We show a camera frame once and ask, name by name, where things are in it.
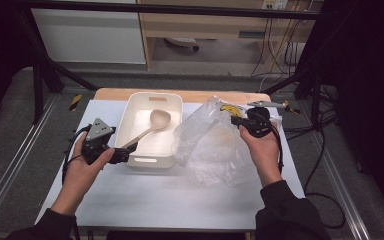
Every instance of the white bin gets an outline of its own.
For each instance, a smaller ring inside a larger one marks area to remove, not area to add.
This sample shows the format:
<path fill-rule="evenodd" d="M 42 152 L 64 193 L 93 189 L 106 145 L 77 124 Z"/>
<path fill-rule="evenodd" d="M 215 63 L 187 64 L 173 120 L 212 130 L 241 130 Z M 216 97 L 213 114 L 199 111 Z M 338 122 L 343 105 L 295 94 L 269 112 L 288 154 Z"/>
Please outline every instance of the white bin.
<path fill-rule="evenodd" d="M 144 136 L 126 163 L 130 167 L 170 168 L 173 157 L 173 131 L 182 123 L 183 101 L 176 94 L 139 92 L 130 96 L 118 127 L 115 147 L 120 148 L 150 128 L 152 110 L 164 110 L 171 115 L 169 125 Z"/>

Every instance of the black jacket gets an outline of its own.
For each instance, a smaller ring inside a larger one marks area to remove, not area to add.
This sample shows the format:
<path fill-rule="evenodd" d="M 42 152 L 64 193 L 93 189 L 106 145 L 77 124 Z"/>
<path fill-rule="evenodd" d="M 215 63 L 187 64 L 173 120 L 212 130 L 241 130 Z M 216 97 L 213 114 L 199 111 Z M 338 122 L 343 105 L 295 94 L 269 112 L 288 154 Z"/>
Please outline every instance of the black jacket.
<path fill-rule="evenodd" d="M 255 216 L 256 235 L 259 239 L 330 239 L 319 212 L 307 199 L 298 199 L 286 181 L 279 181 L 261 190 L 266 207 Z M 11 233 L 7 240 L 70 239 L 75 217 L 65 216 L 47 209 L 33 228 Z"/>

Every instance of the bag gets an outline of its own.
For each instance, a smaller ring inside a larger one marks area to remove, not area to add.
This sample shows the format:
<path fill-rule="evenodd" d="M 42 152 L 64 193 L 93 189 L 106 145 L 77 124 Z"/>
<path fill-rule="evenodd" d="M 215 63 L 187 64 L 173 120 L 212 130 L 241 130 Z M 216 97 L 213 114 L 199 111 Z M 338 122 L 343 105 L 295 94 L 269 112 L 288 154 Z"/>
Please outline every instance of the bag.
<path fill-rule="evenodd" d="M 174 130 L 174 157 L 194 170 L 199 184 L 236 186 L 258 179 L 249 149 L 230 123 L 232 114 L 246 117 L 245 112 L 212 97 Z"/>

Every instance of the person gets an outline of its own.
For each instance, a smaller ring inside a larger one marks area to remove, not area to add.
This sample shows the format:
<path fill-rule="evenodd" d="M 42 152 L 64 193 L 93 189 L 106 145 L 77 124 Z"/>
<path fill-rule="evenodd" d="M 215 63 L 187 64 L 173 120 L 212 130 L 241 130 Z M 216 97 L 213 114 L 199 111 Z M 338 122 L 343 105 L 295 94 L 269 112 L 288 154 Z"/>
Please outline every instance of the person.
<path fill-rule="evenodd" d="M 305 198 L 295 197 L 282 179 L 277 166 L 279 148 L 273 133 L 254 138 L 243 126 L 239 131 L 263 186 L 260 194 L 265 208 L 255 216 L 255 239 L 330 239 L 315 206 Z M 85 137 L 83 134 L 76 142 L 73 156 L 81 155 Z M 106 150 L 92 165 L 82 157 L 71 161 L 63 187 L 51 208 L 34 227 L 12 232 L 6 239 L 70 239 L 77 207 L 113 154 L 114 149 Z"/>

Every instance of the white cabinet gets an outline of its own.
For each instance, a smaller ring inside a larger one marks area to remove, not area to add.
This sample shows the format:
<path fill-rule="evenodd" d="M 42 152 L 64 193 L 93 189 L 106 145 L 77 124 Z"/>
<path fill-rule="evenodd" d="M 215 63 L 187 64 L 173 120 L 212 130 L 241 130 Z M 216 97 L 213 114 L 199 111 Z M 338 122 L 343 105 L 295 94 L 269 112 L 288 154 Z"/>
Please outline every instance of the white cabinet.
<path fill-rule="evenodd" d="M 55 61 L 145 64 L 137 13 L 48 9 L 32 12 L 48 54 Z"/>

